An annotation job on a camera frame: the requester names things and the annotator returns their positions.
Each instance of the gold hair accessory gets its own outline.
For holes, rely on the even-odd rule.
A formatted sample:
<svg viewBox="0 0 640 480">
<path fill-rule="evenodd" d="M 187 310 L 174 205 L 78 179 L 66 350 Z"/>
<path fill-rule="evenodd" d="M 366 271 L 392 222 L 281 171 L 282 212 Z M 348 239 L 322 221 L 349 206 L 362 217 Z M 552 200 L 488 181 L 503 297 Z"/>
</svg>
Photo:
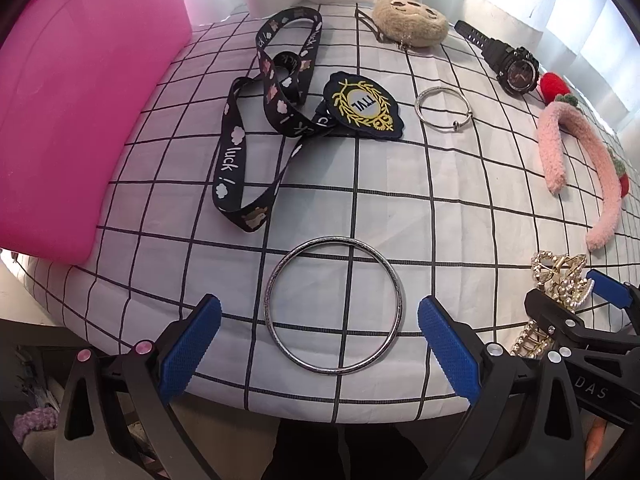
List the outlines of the gold hair accessory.
<svg viewBox="0 0 640 480">
<path fill-rule="evenodd" d="M 562 307 L 571 312 L 580 308 L 593 290 L 593 280 L 581 276 L 587 263 L 586 254 L 556 256 L 551 251 L 539 251 L 531 259 L 533 279 L 539 290 L 542 290 Z M 511 355 L 537 358 L 553 341 L 549 337 L 553 334 L 543 332 L 538 324 L 529 320 L 511 349 Z"/>
</svg>

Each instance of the pink plastic bin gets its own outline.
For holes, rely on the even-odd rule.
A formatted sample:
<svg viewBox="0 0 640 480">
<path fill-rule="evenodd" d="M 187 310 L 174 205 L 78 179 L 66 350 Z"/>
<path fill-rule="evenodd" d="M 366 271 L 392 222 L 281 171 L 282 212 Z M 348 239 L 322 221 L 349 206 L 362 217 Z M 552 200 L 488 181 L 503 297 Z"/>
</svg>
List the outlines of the pink plastic bin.
<svg viewBox="0 0 640 480">
<path fill-rule="evenodd" d="M 87 259 L 107 183 L 191 26 L 183 0 L 31 0 L 0 48 L 0 247 Z"/>
</svg>

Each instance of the black lanyard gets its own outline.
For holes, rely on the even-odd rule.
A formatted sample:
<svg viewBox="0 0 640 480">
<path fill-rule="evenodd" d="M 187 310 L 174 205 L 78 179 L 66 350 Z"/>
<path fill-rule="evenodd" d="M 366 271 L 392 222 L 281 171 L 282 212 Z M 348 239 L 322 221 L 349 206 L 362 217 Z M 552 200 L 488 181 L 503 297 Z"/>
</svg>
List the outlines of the black lanyard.
<svg viewBox="0 0 640 480">
<path fill-rule="evenodd" d="M 289 22 L 312 20 L 311 32 L 300 52 L 280 52 L 274 59 L 264 48 L 276 33 Z M 283 10 L 265 23 L 255 37 L 260 73 L 255 77 L 238 77 L 231 84 L 222 115 L 222 129 L 218 141 L 218 159 L 213 173 L 213 203 L 216 208 L 239 228 L 253 232 L 260 228 L 271 214 L 280 181 L 291 159 L 312 138 L 327 134 L 336 124 L 324 107 L 316 110 L 313 119 L 307 119 L 295 106 L 304 104 L 314 73 L 318 44 L 322 33 L 322 16 L 315 9 L 295 7 Z M 289 74 L 278 81 L 276 67 Z M 242 207 L 244 169 L 246 165 L 246 136 L 238 110 L 238 94 L 242 87 L 262 79 L 264 85 L 264 113 L 269 124 L 286 137 L 299 137 L 286 163 L 273 183 L 253 202 Z"/>
</svg>

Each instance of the blue gripper pad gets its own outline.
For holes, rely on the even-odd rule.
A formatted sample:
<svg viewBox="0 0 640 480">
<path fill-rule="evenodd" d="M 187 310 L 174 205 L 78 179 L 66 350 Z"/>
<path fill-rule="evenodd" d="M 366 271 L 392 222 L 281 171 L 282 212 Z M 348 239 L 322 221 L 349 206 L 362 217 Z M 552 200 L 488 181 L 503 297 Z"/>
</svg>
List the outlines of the blue gripper pad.
<svg viewBox="0 0 640 480">
<path fill-rule="evenodd" d="M 587 278 L 593 280 L 593 291 L 603 300 L 618 308 L 631 306 L 631 295 L 625 285 L 603 274 L 599 270 L 591 269 L 587 272 Z"/>
<path fill-rule="evenodd" d="M 475 403 L 480 396 L 478 363 L 430 298 L 418 306 L 418 325 L 455 393 Z"/>
<path fill-rule="evenodd" d="M 190 322 L 188 327 L 169 350 L 160 368 L 158 396 L 165 405 L 183 393 L 220 328 L 220 300 L 212 296 L 199 311 L 192 313 L 186 320 Z"/>
</svg>

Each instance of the pink fuzzy headband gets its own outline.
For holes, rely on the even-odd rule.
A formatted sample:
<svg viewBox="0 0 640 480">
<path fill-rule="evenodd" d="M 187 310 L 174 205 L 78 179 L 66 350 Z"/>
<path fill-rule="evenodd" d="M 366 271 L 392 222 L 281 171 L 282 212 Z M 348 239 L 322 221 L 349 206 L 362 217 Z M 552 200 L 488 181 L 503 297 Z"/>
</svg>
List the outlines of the pink fuzzy headband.
<svg viewBox="0 0 640 480">
<path fill-rule="evenodd" d="M 600 219 L 587 232 L 587 248 L 594 251 L 613 236 L 620 218 L 620 181 L 611 157 L 602 141 L 593 133 L 590 124 L 573 106 L 563 102 L 550 103 L 538 120 L 538 149 L 545 172 L 546 186 L 557 193 L 566 185 L 566 173 L 562 164 L 562 142 L 558 123 L 564 124 L 569 133 L 580 141 L 595 166 L 604 208 Z"/>
</svg>

